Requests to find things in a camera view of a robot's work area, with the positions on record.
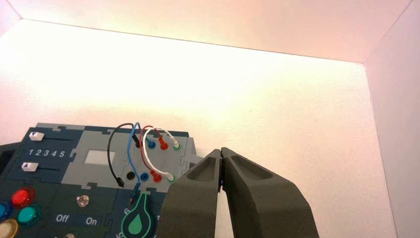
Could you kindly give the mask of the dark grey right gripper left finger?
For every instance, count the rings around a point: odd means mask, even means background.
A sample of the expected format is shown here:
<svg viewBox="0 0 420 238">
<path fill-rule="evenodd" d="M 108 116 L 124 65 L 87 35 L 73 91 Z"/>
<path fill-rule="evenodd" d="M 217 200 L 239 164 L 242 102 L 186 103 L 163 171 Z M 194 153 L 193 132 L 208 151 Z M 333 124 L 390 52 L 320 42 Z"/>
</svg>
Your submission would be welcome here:
<svg viewBox="0 0 420 238">
<path fill-rule="evenodd" d="M 157 237 L 215 236 L 221 161 L 221 151 L 214 149 L 169 187 L 161 209 Z"/>
</svg>

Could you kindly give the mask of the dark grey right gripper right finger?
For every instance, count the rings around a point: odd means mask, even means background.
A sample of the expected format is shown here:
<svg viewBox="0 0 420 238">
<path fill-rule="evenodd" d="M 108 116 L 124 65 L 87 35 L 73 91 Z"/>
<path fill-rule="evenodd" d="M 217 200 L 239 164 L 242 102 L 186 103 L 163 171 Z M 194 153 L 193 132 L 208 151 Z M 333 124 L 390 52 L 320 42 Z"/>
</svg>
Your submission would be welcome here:
<svg viewBox="0 0 420 238">
<path fill-rule="evenodd" d="M 234 237 L 319 237 L 311 207 L 293 182 L 229 148 L 221 155 Z"/>
</svg>

